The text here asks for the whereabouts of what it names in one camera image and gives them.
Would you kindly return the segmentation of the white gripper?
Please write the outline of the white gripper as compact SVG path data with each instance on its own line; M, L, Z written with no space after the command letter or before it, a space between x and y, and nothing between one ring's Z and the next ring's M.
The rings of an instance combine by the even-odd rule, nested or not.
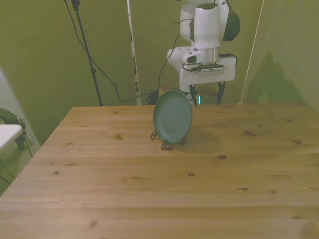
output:
M218 83L217 105L221 104L225 91L225 82L235 79L236 57L222 57L214 66L204 66L204 69L193 71L195 65L186 65L180 71L180 83L189 85L190 94L195 107L197 107L196 84Z

